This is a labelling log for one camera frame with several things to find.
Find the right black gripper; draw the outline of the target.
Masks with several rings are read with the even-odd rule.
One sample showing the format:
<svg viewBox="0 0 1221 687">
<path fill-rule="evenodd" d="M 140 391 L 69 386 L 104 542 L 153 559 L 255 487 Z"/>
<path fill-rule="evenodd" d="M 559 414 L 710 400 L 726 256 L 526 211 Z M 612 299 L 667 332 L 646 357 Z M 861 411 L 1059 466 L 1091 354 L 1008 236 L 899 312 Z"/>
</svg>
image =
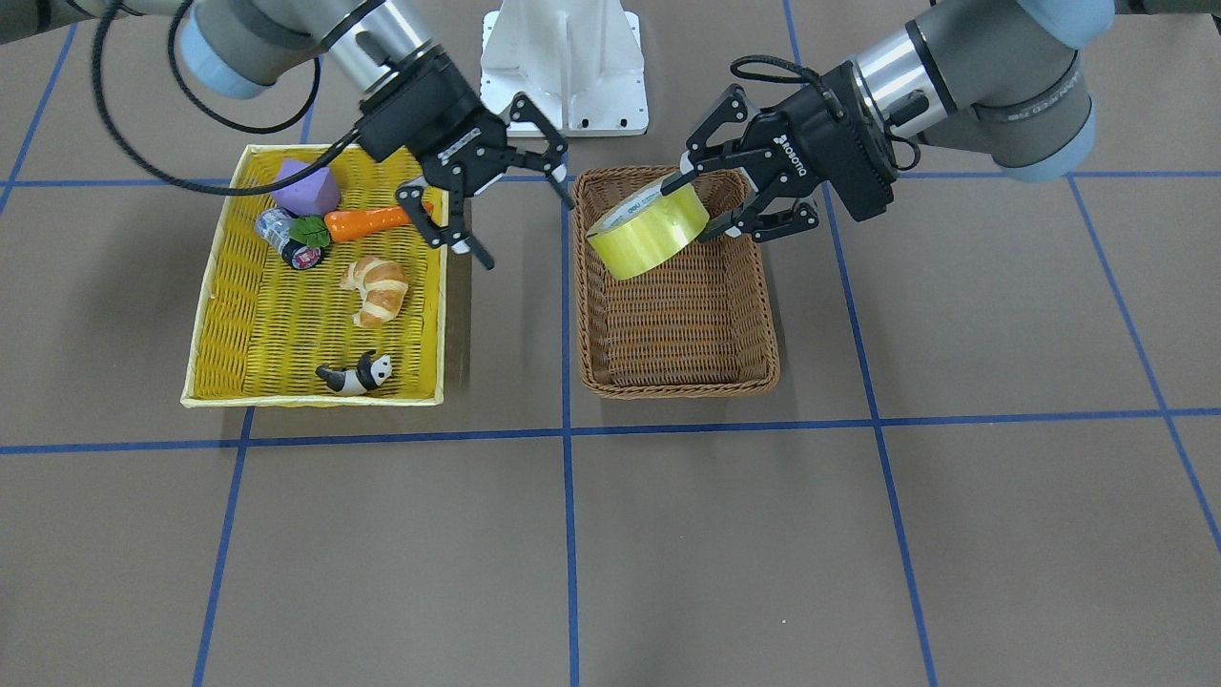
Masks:
<svg viewBox="0 0 1221 687">
<path fill-rule="evenodd" d="M 514 165 L 542 174 L 563 207 L 574 209 L 567 137 L 525 92 L 510 96 L 505 120 L 507 124 L 488 112 L 442 48 L 430 48 L 394 71 L 391 81 L 361 104 L 359 118 L 359 145 L 368 156 L 380 162 L 405 149 L 422 168 L 424 177 L 405 181 L 394 192 L 398 207 L 422 242 L 435 251 L 446 246 L 469 254 L 485 270 L 495 268 L 496 260 L 466 229 L 462 192 L 484 192 L 505 173 L 505 161 L 498 156 L 507 150 L 507 134 L 532 140 L 515 144 Z M 430 190 L 440 192 L 444 222 L 424 207 Z M 453 190 L 458 190 L 457 200 Z"/>
</svg>

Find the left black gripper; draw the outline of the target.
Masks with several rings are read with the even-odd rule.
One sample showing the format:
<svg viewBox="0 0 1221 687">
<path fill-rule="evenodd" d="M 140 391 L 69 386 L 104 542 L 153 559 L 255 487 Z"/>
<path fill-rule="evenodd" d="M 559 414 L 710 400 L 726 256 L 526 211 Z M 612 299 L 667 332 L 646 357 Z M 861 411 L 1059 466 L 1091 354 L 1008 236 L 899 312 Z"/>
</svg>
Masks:
<svg viewBox="0 0 1221 687">
<path fill-rule="evenodd" d="M 751 165 L 756 190 L 799 199 L 775 214 L 751 214 L 748 203 L 714 212 L 698 232 L 698 243 L 718 238 L 763 243 L 816 229 L 821 223 L 818 204 L 805 196 L 824 182 L 838 192 L 855 221 L 875 218 L 894 199 L 897 165 L 858 65 L 845 61 L 825 74 L 791 61 L 773 65 L 785 74 L 759 78 L 797 84 L 799 90 L 751 120 L 751 146 L 744 138 L 711 143 L 716 131 L 746 123 L 751 113 L 744 88 L 730 84 L 694 126 L 679 170 L 662 181 L 661 193 L 670 196 L 698 176 Z"/>
</svg>

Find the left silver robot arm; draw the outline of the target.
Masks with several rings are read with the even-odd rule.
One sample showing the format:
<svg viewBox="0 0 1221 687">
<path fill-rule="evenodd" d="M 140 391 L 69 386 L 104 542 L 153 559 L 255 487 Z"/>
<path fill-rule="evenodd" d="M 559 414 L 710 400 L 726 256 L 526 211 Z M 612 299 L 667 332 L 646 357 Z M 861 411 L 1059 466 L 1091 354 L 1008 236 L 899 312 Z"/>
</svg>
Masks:
<svg viewBox="0 0 1221 687">
<path fill-rule="evenodd" d="M 1096 138 L 1083 52 L 1115 13 L 1111 1 L 941 1 L 828 73 L 763 52 L 736 59 L 737 81 L 792 94 L 758 109 L 730 84 L 661 192 L 737 170 L 752 193 L 698 239 L 767 242 L 818 223 L 821 184 L 855 221 L 884 214 L 904 171 L 897 145 L 913 161 L 924 146 L 980 153 L 1023 182 L 1068 174 Z"/>
</svg>

